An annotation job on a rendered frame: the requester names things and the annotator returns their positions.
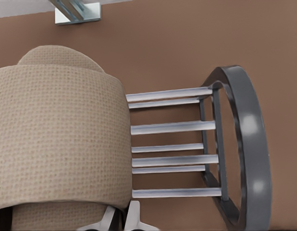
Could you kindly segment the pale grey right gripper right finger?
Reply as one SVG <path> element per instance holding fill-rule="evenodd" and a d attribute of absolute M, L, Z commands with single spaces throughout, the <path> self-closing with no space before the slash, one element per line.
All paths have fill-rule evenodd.
<path fill-rule="evenodd" d="M 140 221 L 140 202 L 131 201 L 126 217 L 124 231 L 160 231 L 157 227 Z"/>

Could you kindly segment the beige woven slipper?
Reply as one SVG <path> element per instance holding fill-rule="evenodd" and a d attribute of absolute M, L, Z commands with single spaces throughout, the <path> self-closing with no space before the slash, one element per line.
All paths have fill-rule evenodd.
<path fill-rule="evenodd" d="M 39 46 L 0 68 L 0 231 L 74 231 L 131 200 L 121 82 L 86 55 Z"/>

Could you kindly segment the grey metal shoe rack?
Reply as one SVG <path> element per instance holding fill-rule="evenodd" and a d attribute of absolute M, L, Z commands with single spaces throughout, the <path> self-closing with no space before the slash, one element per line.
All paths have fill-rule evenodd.
<path fill-rule="evenodd" d="M 219 90 L 231 106 L 237 139 L 241 203 L 228 195 Z M 229 231 L 267 231 L 272 213 L 272 178 L 266 132 L 259 100 L 245 70 L 215 68 L 198 88 L 128 94 L 130 109 L 198 104 L 200 120 L 136 125 L 132 135 L 200 131 L 201 143 L 133 147 L 132 153 L 202 150 L 202 155 L 147 157 L 132 160 L 133 174 L 200 172 L 205 188 L 133 190 L 141 198 L 211 197 Z"/>

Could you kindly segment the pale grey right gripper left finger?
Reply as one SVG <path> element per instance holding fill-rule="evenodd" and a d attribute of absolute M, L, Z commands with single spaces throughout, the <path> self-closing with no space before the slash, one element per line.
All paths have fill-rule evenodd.
<path fill-rule="evenodd" d="M 76 231 L 116 231 L 116 208 L 108 206 L 101 221 L 80 227 Z"/>

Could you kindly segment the silver frame post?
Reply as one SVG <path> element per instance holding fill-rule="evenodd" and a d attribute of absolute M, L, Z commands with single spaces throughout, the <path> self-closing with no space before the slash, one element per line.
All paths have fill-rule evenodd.
<path fill-rule="evenodd" d="M 68 25 L 101 20 L 101 3 L 81 0 L 48 0 L 55 7 L 55 24 Z"/>

